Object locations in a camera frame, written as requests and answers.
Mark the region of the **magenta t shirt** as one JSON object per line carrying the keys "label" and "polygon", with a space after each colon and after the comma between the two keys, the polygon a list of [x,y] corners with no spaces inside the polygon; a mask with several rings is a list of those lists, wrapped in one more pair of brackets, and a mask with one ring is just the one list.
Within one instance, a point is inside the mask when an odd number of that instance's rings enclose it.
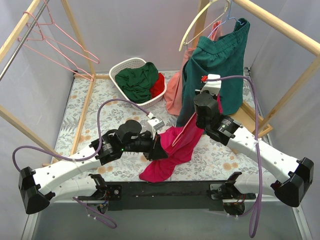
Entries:
{"label": "magenta t shirt", "polygon": [[158,183],[169,179],[177,165],[191,160],[195,146],[198,144],[204,130],[198,128],[196,134],[185,145],[172,147],[172,143],[183,127],[170,127],[160,134],[161,146],[168,154],[167,159],[153,160],[139,175],[139,179],[146,182]]}

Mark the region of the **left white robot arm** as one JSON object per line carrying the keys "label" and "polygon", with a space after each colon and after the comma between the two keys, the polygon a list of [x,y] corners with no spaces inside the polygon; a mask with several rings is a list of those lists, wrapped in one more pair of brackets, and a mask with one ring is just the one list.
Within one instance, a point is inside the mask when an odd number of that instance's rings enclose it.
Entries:
{"label": "left white robot arm", "polygon": [[167,153],[161,146],[157,133],[164,126],[158,118],[147,121],[147,130],[142,132],[141,124],[128,120],[117,129],[107,131],[102,139],[92,141],[71,160],[60,160],[49,166],[20,171],[18,189],[25,212],[38,213],[50,203],[73,197],[96,201],[119,201],[122,185],[106,182],[100,174],[89,174],[86,178],[75,177],[90,169],[101,167],[121,158],[124,152],[143,153],[149,161],[166,159]]}

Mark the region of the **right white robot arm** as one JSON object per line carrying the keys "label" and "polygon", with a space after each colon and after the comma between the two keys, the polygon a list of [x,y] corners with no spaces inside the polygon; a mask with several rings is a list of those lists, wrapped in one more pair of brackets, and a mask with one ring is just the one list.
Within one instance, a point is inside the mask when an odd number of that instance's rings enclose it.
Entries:
{"label": "right white robot arm", "polygon": [[216,142],[237,150],[267,170],[266,175],[235,173],[228,179],[227,195],[237,199],[246,193],[275,196],[290,207],[298,207],[313,183],[314,162],[289,156],[255,139],[241,123],[219,112],[218,101],[207,92],[194,98],[196,125]]}

